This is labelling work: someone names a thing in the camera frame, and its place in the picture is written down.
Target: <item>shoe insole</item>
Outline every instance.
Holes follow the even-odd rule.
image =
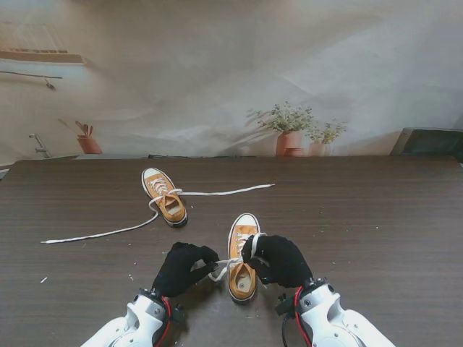
[[[248,293],[251,289],[251,283],[251,276],[246,270],[238,274],[237,288],[239,291],[244,291],[245,293]]]

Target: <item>red cable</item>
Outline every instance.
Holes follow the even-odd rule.
[[[307,346],[312,347],[312,344],[310,343],[309,337],[307,336],[307,334],[305,333],[304,328],[302,327],[302,323],[301,323],[300,318],[299,318],[299,312],[297,311],[297,302],[299,301],[299,295],[301,294],[302,289],[304,289],[304,287],[300,286],[296,291],[296,295],[294,296],[294,309],[295,309],[295,313],[296,313],[297,327],[299,328],[299,331],[301,332],[302,337],[304,338],[304,341],[307,344]]]
[[[161,342],[162,340],[166,337],[167,335],[167,331],[169,331],[169,327],[171,325],[171,314],[172,314],[172,311],[171,311],[171,305],[169,304],[169,302],[167,301],[167,299],[162,296],[161,297],[163,303],[166,305],[167,307],[167,315],[168,315],[168,319],[167,319],[167,326],[166,326],[166,329],[164,330],[162,336],[161,336],[161,339],[159,340],[159,342],[156,344],[156,347],[159,347],[161,345]]]

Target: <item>white rubber sole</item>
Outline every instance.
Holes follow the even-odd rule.
[[[146,184],[145,184],[145,180],[144,180],[144,175],[145,175],[145,172],[147,170],[149,170],[150,168],[146,168],[145,170],[143,170],[142,172],[142,186],[143,186],[143,190],[145,190],[145,193],[151,198],[153,199],[153,197],[151,196],[150,192],[148,191],[148,188],[146,187]],[[167,177],[167,179],[169,180],[169,182],[171,182],[171,185],[173,186],[173,188],[175,189],[175,185],[174,185],[174,182],[172,182],[172,180],[170,179],[169,176],[166,175],[165,172],[159,170],[158,168],[156,168],[157,171],[161,172],[165,177]],[[162,218],[164,218],[164,220],[166,221],[166,223],[171,226],[172,228],[179,228],[181,226],[184,226],[185,224],[187,224],[187,221],[188,221],[188,213],[187,213],[187,208],[185,208],[185,216],[178,222],[176,223],[172,223],[171,221],[167,220],[166,217],[164,217],[164,214],[162,213],[161,210],[159,210],[159,213],[162,215]]]
[[[233,230],[234,230],[234,227],[237,225],[238,223],[238,220],[245,216],[245,215],[248,215],[250,216],[254,221],[255,221],[255,224],[257,226],[257,229],[258,229],[258,233],[260,233],[260,226],[259,226],[259,222],[258,222],[258,219],[251,213],[243,213],[241,215],[238,216],[238,218],[233,222],[233,224],[231,225],[231,229],[230,229],[230,233],[229,233],[229,245],[228,245],[228,252],[229,252],[229,259],[230,259],[230,240],[232,239],[232,235],[233,235]],[[229,288],[229,293],[230,293],[230,296],[231,298],[233,299],[233,301],[237,302],[238,304],[243,304],[249,300],[251,300],[254,295],[255,295],[255,292],[257,291],[258,289],[258,286],[257,286],[257,281],[255,282],[255,290],[254,292],[251,294],[251,296],[249,298],[246,298],[246,299],[238,299],[235,295],[233,295],[232,291],[230,290],[230,283],[229,283],[229,280],[227,279],[227,286]]]

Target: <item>printed wall backdrop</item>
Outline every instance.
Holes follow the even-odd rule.
[[[0,48],[46,25],[87,63],[0,60],[62,77],[0,73],[0,165],[41,157],[31,133],[53,156],[388,155],[404,127],[461,123],[462,18],[460,0],[0,0]]]

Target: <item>white shoelace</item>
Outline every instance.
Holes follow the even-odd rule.
[[[63,242],[82,241],[82,240],[86,240],[86,239],[96,239],[98,237],[119,234],[119,233],[123,233],[125,231],[131,231],[131,230],[135,230],[135,229],[141,228],[143,226],[146,226],[147,224],[154,221],[159,215],[159,212],[151,205],[154,202],[158,201],[159,199],[162,199],[162,197],[164,196],[163,193],[168,190],[165,181],[159,181],[158,179],[155,179],[154,181],[150,182],[150,184],[155,190],[158,189],[161,192],[159,194],[162,194],[162,195],[160,195],[158,197],[155,197],[154,199],[152,199],[148,203],[148,207],[150,208],[150,210],[152,210],[154,212],[154,216],[152,218],[148,219],[146,222],[143,222],[138,226],[131,226],[129,228],[124,228],[124,229],[115,230],[115,231],[109,231],[108,233],[89,235],[89,236],[81,236],[81,237],[74,237],[74,238],[71,238],[71,239],[41,241],[41,244],[60,244],[60,243],[63,243]],[[254,189],[269,188],[269,187],[272,187],[274,185],[275,184],[261,184],[260,186],[253,186],[253,187],[244,188],[244,189],[232,190],[230,192],[215,192],[215,193],[183,192],[183,190],[177,188],[177,189],[171,190],[170,192],[167,192],[167,194],[177,193],[178,195],[199,195],[199,196],[230,195],[230,194],[236,194],[236,193],[249,192],[249,191],[254,190]]]
[[[258,247],[258,239],[262,235],[267,235],[267,234],[265,234],[265,233],[257,233],[257,234],[254,235],[254,239],[252,239],[251,259],[256,257],[255,252],[257,251],[257,247]],[[241,233],[237,232],[237,236],[239,237],[238,241],[241,241],[237,245],[238,254],[241,254],[243,246],[245,245],[246,241],[252,236],[252,234],[241,234]],[[259,257],[256,257],[256,258],[258,258],[261,262],[265,262],[264,260],[262,260]],[[226,273],[229,273],[230,270],[233,267],[236,267],[238,264],[240,264],[242,262],[243,262],[243,257],[241,257],[241,256],[236,257],[236,258],[230,258],[228,260],[219,260],[218,262],[216,262],[216,264],[225,265],[225,267],[222,269],[222,271],[218,274],[217,277],[214,277],[213,273],[210,273],[209,278],[211,280],[213,280],[214,282],[218,282],[225,276]]]

